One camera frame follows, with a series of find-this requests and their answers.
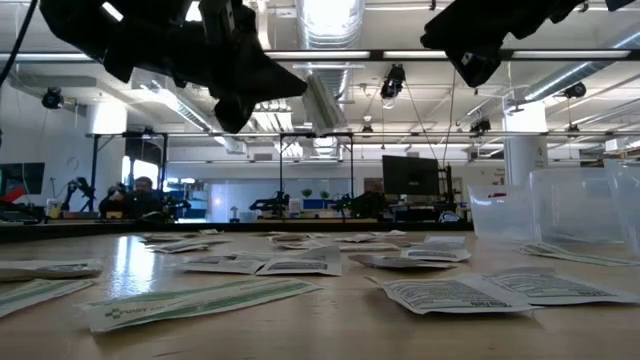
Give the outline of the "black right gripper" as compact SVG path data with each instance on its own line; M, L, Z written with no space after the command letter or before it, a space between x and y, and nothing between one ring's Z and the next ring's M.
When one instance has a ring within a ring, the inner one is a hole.
M424 26L422 46L438 50L500 48L508 33L522 40L547 20L562 22L583 1L490 0L487 4L488 0L454 0Z

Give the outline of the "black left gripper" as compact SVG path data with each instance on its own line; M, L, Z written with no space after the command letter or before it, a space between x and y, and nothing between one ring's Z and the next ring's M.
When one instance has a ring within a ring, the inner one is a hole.
M214 97L279 99L307 83L250 46L242 0L41 0L51 32L122 82L141 68Z

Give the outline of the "black overhead light bar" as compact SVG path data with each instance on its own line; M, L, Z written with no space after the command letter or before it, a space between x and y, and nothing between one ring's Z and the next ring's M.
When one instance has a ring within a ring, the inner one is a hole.
M602 50L522 50L502 49L498 52L502 61L640 61L640 49ZM267 50L266 55L281 62L406 62L445 61L444 51L439 50ZM19 53L17 62L23 63L88 63L92 59L83 53Z

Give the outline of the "blue storage shelf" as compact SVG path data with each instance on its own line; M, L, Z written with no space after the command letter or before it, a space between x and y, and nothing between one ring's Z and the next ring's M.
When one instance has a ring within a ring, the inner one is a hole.
M192 207L178 220L205 220L208 212L206 184L194 178L168 178L163 184L166 196L187 200Z

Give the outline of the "white round pillar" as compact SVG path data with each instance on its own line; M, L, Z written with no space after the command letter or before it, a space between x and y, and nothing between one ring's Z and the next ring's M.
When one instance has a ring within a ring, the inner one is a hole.
M504 112L504 159L507 183L528 182L529 174L548 166L546 106L542 101L514 106Z

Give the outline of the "black computer monitor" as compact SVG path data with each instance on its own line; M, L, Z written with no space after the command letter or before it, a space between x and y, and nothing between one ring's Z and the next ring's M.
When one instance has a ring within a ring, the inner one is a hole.
M440 193L438 161L384 155L383 187L388 195L435 196Z

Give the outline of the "person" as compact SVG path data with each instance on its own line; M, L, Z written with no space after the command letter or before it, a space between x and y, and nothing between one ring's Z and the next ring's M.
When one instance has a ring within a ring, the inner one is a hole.
M147 214L161 212L161 201L154 195L153 182L149 177L139 177L134 181L131 192L122 183L109 188L107 196L99 203L100 217L111 218L120 213L122 219L139 219Z

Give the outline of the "clear plastic container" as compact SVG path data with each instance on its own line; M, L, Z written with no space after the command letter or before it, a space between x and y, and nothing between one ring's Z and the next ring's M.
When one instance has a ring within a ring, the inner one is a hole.
M604 168L625 243L640 258L640 162L606 159Z
M478 238L507 242L614 244L624 241L602 168L549 168L522 185L470 185Z

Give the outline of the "white rectangular ceiling duct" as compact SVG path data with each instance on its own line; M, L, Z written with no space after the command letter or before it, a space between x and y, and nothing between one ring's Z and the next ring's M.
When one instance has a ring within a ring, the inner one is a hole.
M170 78L146 70L133 72L128 104L134 120L130 127L145 127L166 133L174 147L214 147L229 155L247 155L245 142L222 136L222 128L211 111L198 107L186 89L178 89Z

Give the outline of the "black metal workstation frame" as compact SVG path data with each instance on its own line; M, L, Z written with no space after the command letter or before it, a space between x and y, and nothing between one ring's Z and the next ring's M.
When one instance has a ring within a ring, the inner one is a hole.
M332 142L329 145L322 144L319 149L329 149L330 154L324 156L320 154L318 158L312 158L311 156L305 157L301 155L299 157L293 157L289 160L291 164L311 164L312 166L322 164L349 164L349 184L351 198L355 197L355 167L354 167L354 133L353 132L328 132L324 134L316 134L315 132L289 132L278 134L278 156L279 156L279 191L284 191L284 157L286 149L289 149L296 142L301 139L309 140L312 142L312 148L315 148L316 140L331 139Z
M162 196L168 162L167 133L144 130L95 133L87 137L91 140L89 184L95 190L92 202L95 207L118 184L126 192L133 192L140 177L151 180L156 198Z

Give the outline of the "silver ventilation duct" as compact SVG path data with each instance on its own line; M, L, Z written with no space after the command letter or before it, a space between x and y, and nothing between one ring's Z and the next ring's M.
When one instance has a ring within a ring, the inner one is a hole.
M640 21L604 43L605 48L640 49ZM525 102L543 100L614 64L614 61L575 62L560 68L529 86L522 94Z
M296 0L300 46L304 50L345 50L358 45L364 16L364 0ZM348 62L307 63L305 75L320 77L344 112L352 65ZM310 155L327 156L331 139L316 140Z

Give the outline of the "black metal rig frame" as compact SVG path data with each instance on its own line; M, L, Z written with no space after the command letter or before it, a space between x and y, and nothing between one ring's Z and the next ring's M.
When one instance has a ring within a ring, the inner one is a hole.
M134 233L178 233L216 229L227 233L284 232L369 232L369 231L473 231L471 223L366 223L366 222L322 222L265 221L253 223L67 223L40 225L0 225L0 244L74 238L99 235L122 235Z

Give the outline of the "black wall screen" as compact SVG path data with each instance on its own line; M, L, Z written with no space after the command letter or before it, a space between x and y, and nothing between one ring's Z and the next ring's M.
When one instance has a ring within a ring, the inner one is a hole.
M44 182L44 163L0 164L0 196L22 188L29 195L40 195Z

